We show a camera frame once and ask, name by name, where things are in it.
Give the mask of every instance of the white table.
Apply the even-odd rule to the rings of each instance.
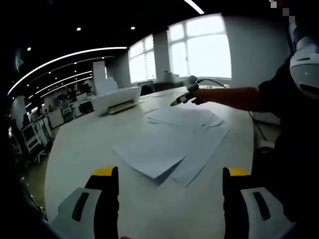
[[[209,109],[231,129],[204,169],[187,187],[167,178],[160,183],[134,170],[112,146],[130,140],[147,124],[143,112],[167,107],[186,88],[141,97],[139,106],[117,115],[94,113],[63,125],[55,139],[45,175],[45,204],[49,220],[59,204],[77,187],[84,187],[96,168],[119,168],[120,236],[133,239],[222,239],[225,220],[222,168],[237,166],[251,171],[253,125],[247,112],[220,104],[182,107]]]

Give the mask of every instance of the wall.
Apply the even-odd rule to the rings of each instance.
[[[11,105],[11,118],[16,120],[19,129],[22,128],[23,116],[26,113],[24,96],[16,97]]]
[[[231,87],[257,87],[270,80],[289,56],[283,26],[245,17],[225,17],[231,54]],[[271,123],[279,120],[272,114],[254,113],[254,118]]]
[[[129,52],[117,57],[106,66],[108,77],[112,76],[119,88],[132,86],[129,67]]]
[[[162,31],[153,36],[156,78],[162,79],[164,71],[170,72],[168,32]]]

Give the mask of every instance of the black cable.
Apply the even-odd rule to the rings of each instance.
[[[219,83],[219,82],[217,82],[217,81],[215,81],[215,80],[212,80],[212,79],[202,79],[202,80],[198,80],[197,82],[200,83],[200,82],[202,82],[202,81],[211,81],[211,82],[214,82],[214,83],[216,83],[216,84],[218,84],[218,85],[220,85],[221,87],[223,87],[223,88],[226,89],[226,87],[225,87],[224,85],[222,85],[221,83]],[[263,132],[261,131],[259,125],[256,123],[256,120],[253,118],[253,116],[251,115],[251,113],[250,113],[249,111],[247,111],[247,112],[248,112],[248,114],[250,115],[251,119],[253,120],[253,123],[254,123],[255,126],[257,127],[257,129],[258,129],[258,131],[259,131],[261,137],[263,138],[263,140],[264,140],[264,141],[267,141],[267,138],[265,137],[265,135],[264,135]]]

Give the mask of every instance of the paper sheet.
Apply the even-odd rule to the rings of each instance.
[[[187,156],[171,173],[170,177],[185,187],[190,184],[207,164],[228,131],[229,126],[226,124],[203,128],[202,132],[196,134],[192,140],[191,150],[187,151]]]
[[[159,121],[174,126],[181,126],[190,130],[197,130],[209,123],[214,114],[209,110],[190,110],[169,107],[148,114],[150,121]]]
[[[185,156],[190,133],[165,124],[149,124],[133,141],[114,146],[116,153],[136,170],[157,178]]]

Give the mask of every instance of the curved led light strip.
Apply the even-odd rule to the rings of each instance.
[[[68,86],[68,85],[71,85],[71,84],[73,84],[73,83],[76,83],[76,82],[79,82],[79,81],[84,81],[84,80],[86,80],[86,79],[91,79],[91,78],[93,78],[93,76],[90,76],[90,77],[87,77],[87,78],[83,78],[83,79],[81,79],[81,80],[73,81],[73,82],[68,83],[68,84],[66,84],[66,85],[64,85],[64,86],[60,86],[60,87],[54,89],[53,91],[50,91],[50,92],[48,92],[48,93],[45,93],[43,96],[46,96],[46,95],[48,95],[48,94],[50,94],[50,93],[52,93],[52,92],[54,92],[54,91],[56,91],[56,90],[59,90],[59,89],[61,89],[61,88],[63,88],[63,87],[66,87],[66,86]]]
[[[23,81],[25,78],[27,78],[29,75],[31,75],[32,73],[36,72],[37,70],[41,69],[42,67],[45,67],[53,62],[56,62],[58,60],[70,57],[70,56],[75,56],[75,55],[79,55],[82,53],[87,53],[87,52],[93,52],[93,51],[104,51],[104,50],[120,50],[120,49],[127,49],[127,47],[125,46],[120,46],[120,47],[103,47],[103,48],[96,48],[96,49],[90,49],[90,50],[85,50],[85,51],[78,51],[78,52],[74,52],[65,56],[61,56],[58,57],[54,60],[48,61],[40,66],[38,66],[37,68],[33,69],[32,71],[30,71],[29,73],[27,73],[25,76],[23,76],[20,80],[18,80],[13,86],[12,88],[9,90],[9,92],[7,93],[7,96],[11,93],[11,91],[18,85],[20,84],[21,81]]]
[[[200,15],[204,14],[204,11],[200,9],[199,6],[197,6],[196,3],[194,3],[192,0],[184,0],[186,3],[188,3],[193,9],[196,10]]]
[[[44,87],[43,89],[41,89],[41,90],[35,92],[35,94],[38,94],[39,92],[41,92],[41,91],[43,91],[43,90],[45,90],[45,89],[47,89],[47,88],[49,88],[49,87],[51,87],[51,86],[54,86],[54,85],[56,85],[56,84],[59,84],[59,83],[62,82],[62,81],[66,81],[66,80],[71,79],[71,78],[73,78],[73,77],[80,76],[80,75],[83,75],[83,74],[86,74],[86,73],[91,73],[91,72],[92,72],[92,71],[87,71],[87,72],[83,72],[83,73],[80,73],[80,74],[77,74],[77,75],[74,75],[74,76],[67,77],[67,78],[65,78],[65,79],[63,79],[63,80],[57,81],[57,82],[55,82],[55,83],[53,83],[53,84],[51,84],[51,85],[49,85],[49,86]]]

